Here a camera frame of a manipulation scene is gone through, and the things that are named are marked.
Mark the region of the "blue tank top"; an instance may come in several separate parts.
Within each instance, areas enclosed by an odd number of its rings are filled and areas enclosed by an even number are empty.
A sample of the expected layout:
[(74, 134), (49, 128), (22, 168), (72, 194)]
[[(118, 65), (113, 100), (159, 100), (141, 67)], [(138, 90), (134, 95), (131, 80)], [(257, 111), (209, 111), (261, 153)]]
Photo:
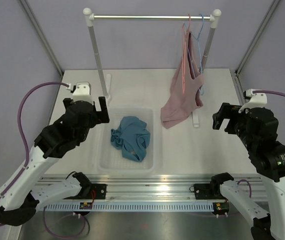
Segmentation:
[(117, 129), (110, 130), (110, 143), (121, 150), (122, 157), (134, 162), (142, 162), (147, 155), (151, 133), (147, 123), (136, 116), (124, 116)]

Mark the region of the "pink wire hanger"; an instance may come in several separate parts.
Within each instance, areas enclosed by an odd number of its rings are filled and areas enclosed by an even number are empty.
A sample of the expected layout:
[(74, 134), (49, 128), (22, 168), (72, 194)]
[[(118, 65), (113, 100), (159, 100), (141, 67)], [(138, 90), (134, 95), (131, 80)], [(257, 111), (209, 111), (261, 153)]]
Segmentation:
[(190, 24), (191, 24), (191, 15), (188, 14), (188, 25), (185, 23), (182, 26), (182, 36), (183, 36), (183, 43), (182, 43), (182, 57), (181, 57), (181, 64), (182, 64), (182, 94), (185, 94), (185, 76), (186, 76), (186, 52), (188, 51), (188, 35), (190, 31)]

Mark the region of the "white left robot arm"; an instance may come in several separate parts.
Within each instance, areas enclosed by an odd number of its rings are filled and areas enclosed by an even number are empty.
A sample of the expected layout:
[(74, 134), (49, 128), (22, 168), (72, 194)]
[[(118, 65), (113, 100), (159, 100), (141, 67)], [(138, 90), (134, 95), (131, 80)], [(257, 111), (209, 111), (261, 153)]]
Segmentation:
[(65, 113), (41, 131), (27, 163), (0, 187), (0, 227), (20, 226), (37, 210), (52, 203), (66, 198), (86, 199), (91, 194), (92, 183), (82, 172), (40, 190), (36, 190), (35, 185), (51, 166), (86, 140), (90, 129), (109, 123), (106, 99), (100, 96), (98, 100), (100, 111), (88, 101), (63, 100)]

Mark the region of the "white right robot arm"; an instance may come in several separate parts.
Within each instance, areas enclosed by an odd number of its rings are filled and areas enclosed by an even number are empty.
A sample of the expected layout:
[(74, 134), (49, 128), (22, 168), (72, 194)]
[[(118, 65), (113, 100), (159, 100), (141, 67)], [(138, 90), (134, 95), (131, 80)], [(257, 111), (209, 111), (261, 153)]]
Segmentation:
[(253, 239), (285, 240), (285, 145), (277, 140), (279, 121), (264, 107), (243, 110), (240, 105), (225, 102), (212, 118), (214, 130), (227, 119), (224, 131), (241, 140), (265, 187), (269, 210), (242, 192), (227, 172), (211, 178), (210, 194), (224, 197), (236, 207), (248, 222)]

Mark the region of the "pink tank top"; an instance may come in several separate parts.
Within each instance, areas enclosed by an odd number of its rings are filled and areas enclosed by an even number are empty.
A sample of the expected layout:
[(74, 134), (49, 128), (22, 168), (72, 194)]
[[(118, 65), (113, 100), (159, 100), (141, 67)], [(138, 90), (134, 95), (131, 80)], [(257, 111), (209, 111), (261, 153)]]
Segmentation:
[(194, 44), (191, 31), (188, 34), (187, 52), (185, 60), (185, 92), (182, 93), (182, 54), (178, 67), (172, 77), (169, 99), (160, 110), (162, 126), (170, 129), (185, 121), (191, 113), (203, 107), (199, 88), (204, 84), (204, 76), (199, 72), (200, 67), (196, 63)]

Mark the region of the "white clothes rack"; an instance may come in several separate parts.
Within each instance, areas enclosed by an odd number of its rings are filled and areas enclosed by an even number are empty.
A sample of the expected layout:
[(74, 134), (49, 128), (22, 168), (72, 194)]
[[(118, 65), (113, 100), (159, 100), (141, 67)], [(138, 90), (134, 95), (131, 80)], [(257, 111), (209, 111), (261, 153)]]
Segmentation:
[[(85, 16), (86, 24), (87, 24), (88, 31), (89, 31), (90, 38), (91, 38), (92, 48), (93, 48), (94, 57), (95, 57), (96, 65), (97, 65), (97, 71), (98, 71), (98, 76), (99, 76), (99, 80), (101, 83), (102, 92), (103, 92), (103, 95), (107, 98), (110, 96), (109, 83), (111, 81), (111, 75), (109, 74), (104, 75), (103, 73), (102, 63), (101, 63), (99, 49), (97, 45), (97, 39), (95, 36), (95, 31), (94, 31), (94, 20), (187, 21), (186, 25), (188, 25), (188, 19), (189, 19), (189, 16), (95, 15), (90, 8), (85, 8), (83, 10), (83, 14)], [(209, 50), (210, 50), (212, 40), (215, 34), (215, 30), (217, 28), (221, 14), (222, 14), (221, 10), (216, 9), (213, 11), (213, 13), (210, 16), (204, 16), (204, 21), (210, 22), (210, 30), (209, 30), (204, 52), (201, 53), (201, 63), (202, 63), (203, 71), (205, 69)], [(195, 16), (195, 17), (191, 16), (191, 21), (201, 21), (201, 20), (202, 20), (201, 16)], [(197, 110), (198, 109), (194, 110), (189, 115), (189, 117), (192, 117), (192, 125), (195, 128), (198, 128), (200, 126), (200, 121), (199, 121), (199, 116), (197, 114)]]

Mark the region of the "translucent white plastic basket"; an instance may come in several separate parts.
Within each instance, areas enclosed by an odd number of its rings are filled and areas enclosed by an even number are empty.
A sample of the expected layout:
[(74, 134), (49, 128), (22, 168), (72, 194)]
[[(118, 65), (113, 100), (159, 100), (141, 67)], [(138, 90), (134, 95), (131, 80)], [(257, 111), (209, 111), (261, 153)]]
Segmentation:
[(117, 174), (145, 174), (155, 167), (154, 111), (114, 106), (101, 131), (98, 169)]

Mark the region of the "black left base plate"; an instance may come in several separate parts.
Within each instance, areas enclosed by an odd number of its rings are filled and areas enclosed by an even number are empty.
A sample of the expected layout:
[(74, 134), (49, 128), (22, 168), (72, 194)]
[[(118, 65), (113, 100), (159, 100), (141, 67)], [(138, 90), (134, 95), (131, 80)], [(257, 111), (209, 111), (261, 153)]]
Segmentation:
[(87, 199), (105, 200), (107, 194), (107, 185), (104, 183), (92, 183)]

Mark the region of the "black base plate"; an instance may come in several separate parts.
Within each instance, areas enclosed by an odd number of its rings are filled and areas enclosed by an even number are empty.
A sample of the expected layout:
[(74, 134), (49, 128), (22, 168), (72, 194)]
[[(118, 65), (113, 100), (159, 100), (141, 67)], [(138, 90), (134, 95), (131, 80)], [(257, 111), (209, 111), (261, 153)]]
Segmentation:
[(87, 199), (105, 200), (107, 194), (107, 185), (104, 183), (92, 183)]
[(195, 183), (189, 188), (196, 200), (224, 200), (225, 198), (213, 190), (209, 183)]

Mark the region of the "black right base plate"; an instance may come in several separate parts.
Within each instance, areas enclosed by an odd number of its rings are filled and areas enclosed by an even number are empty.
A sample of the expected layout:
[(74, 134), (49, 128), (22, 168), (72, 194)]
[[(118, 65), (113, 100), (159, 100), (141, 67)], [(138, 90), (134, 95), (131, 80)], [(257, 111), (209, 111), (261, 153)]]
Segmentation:
[(209, 183), (195, 183), (189, 188), (196, 200), (224, 200), (225, 198), (213, 190)]

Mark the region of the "aluminium mounting rail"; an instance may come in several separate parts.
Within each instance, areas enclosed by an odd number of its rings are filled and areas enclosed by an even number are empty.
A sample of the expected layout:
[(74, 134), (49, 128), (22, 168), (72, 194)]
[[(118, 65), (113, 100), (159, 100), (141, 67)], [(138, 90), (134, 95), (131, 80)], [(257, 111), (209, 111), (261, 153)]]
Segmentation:
[[(111, 175), (87, 174), (92, 183), (106, 184), (108, 202), (193, 202), (194, 184), (209, 183), (212, 175), (174, 174), (174, 175)], [(233, 176), (235, 181), (248, 180), (255, 202), (267, 202), (267, 192), (258, 174)], [(36, 189), (47, 187), (65, 179), (63, 174), (45, 174), (36, 183)]]

